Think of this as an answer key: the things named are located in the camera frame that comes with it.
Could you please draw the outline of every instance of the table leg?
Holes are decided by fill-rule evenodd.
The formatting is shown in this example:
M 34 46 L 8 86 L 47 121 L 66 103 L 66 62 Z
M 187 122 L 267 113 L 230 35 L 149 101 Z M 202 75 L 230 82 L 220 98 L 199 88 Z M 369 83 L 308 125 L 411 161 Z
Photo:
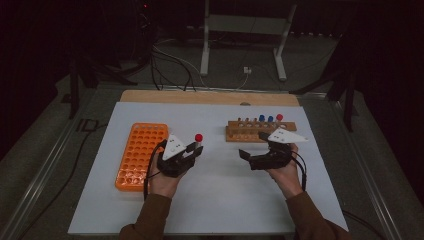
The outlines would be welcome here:
M 203 34 L 203 53 L 202 62 L 200 64 L 200 75 L 205 77 L 208 75 L 209 67 L 209 0 L 205 0 L 205 23 Z

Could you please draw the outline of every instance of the gray floor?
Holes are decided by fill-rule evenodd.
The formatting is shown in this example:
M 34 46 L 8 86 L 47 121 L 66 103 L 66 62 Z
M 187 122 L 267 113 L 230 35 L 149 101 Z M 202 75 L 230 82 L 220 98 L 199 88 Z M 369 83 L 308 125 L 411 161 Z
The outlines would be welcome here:
M 317 80 L 325 67 L 337 41 L 324 37 L 290 36 L 284 50 L 283 61 L 288 81 L 277 80 L 272 48 L 278 40 L 266 39 L 260 44 L 240 47 L 212 44 L 209 75 L 200 79 L 191 69 L 197 90 L 219 88 L 226 91 L 284 92 L 305 86 Z M 161 40 L 161 51 L 200 66 L 202 41 L 190 40 L 184 44 L 174 40 Z M 163 75 L 178 85 L 187 80 L 187 74 L 173 63 L 157 59 Z M 242 68 L 249 66 L 252 74 L 247 78 Z M 152 89 L 150 69 L 130 77 L 137 81 L 137 89 Z M 69 78 L 58 82 L 59 95 L 39 119 L 22 136 L 15 147 L 0 162 L 0 228 L 8 220 L 22 199 L 26 188 L 45 159 L 57 153 L 57 165 L 45 184 L 38 201 L 28 216 L 31 221 L 59 191 L 66 181 L 86 133 L 76 132 L 79 119 L 96 119 L 108 122 L 115 102 L 126 86 L 103 81 L 97 90 L 82 88 L 82 109 L 76 122 L 67 119 L 69 105 L 60 103 L 68 93 Z M 408 185 L 386 140 L 369 113 L 360 93 L 355 95 L 353 117 L 354 133 L 348 133 L 340 124 L 341 109 L 338 103 L 328 102 L 322 94 L 327 84 L 314 93 L 299 96 L 305 108 L 318 147 L 343 209 L 365 219 L 388 239 L 421 239 L 424 236 L 424 211 Z M 63 146 L 55 145 L 64 129 L 71 129 Z M 117 239 L 117 236 L 70 236 L 67 234 L 73 212 L 88 177 L 105 128 L 92 133 L 84 144 L 75 175 L 60 197 L 28 231 L 24 239 Z M 346 218 L 353 239 L 378 239 L 368 229 Z M 167 237 L 167 239 L 199 239 L 200 237 Z M 225 236 L 223 239 L 281 239 L 281 236 Z

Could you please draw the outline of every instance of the hand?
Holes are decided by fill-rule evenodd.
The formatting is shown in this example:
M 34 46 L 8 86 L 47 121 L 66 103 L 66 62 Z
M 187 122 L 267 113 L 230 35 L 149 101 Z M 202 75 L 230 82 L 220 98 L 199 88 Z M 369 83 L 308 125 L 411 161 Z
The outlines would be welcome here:
M 290 147 L 295 153 L 297 153 L 299 150 L 294 143 L 290 143 Z M 295 153 L 292 154 L 294 158 L 297 157 L 297 154 Z M 267 169 L 266 171 L 277 183 L 286 199 L 294 197 L 303 192 L 299 181 L 299 176 L 297 174 L 297 165 L 293 160 L 290 161 L 285 167 L 278 169 Z
M 157 168 L 158 154 L 153 158 L 152 166 L 150 167 L 150 173 L 148 176 L 152 176 L 159 172 Z M 177 178 L 167 177 L 162 173 L 159 173 L 149 179 L 150 193 L 162 195 L 168 198 L 172 198 L 177 191 L 178 183 L 185 173 L 181 174 Z

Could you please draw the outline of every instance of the wooden test tube rack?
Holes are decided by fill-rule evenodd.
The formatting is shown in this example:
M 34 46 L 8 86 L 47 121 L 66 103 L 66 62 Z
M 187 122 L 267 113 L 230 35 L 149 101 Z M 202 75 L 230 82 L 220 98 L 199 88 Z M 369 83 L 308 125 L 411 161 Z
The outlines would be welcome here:
M 264 142 L 258 137 L 258 132 L 271 134 L 277 128 L 283 128 L 287 131 L 296 131 L 294 122 L 265 122 L 257 121 L 256 118 L 249 120 L 248 118 L 237 121 L 228 121 L 226 126 L 225 140 L 227 142 Z

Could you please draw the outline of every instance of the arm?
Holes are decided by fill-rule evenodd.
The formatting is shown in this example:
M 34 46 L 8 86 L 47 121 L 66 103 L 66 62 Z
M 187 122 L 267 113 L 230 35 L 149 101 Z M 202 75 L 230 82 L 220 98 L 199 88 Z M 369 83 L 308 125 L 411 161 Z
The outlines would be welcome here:
M 297 146 L 291 144 L 291 147 L 292 151 L 297 153 Z M 325 220 L 308 193 L 303 192 L 294 161 L 290 161 L 283 168 L 268 169 L 267 172 L 286 197 L 287 207 L 300 239 L 351 239 L 349 233 L 343 228 Z
M 148 176 L 159 172 L 156 167 L 157 156 L 153 159 Z M 159 240 L 163 237 L 166 218 L 171 207 L 172 197 L 183 175 L 178 178 L 167 177 L 162 173 L 149 179 L 150 194 L 143 204 L 135 224 L 126 225 L 119 233 L 119 239 Z

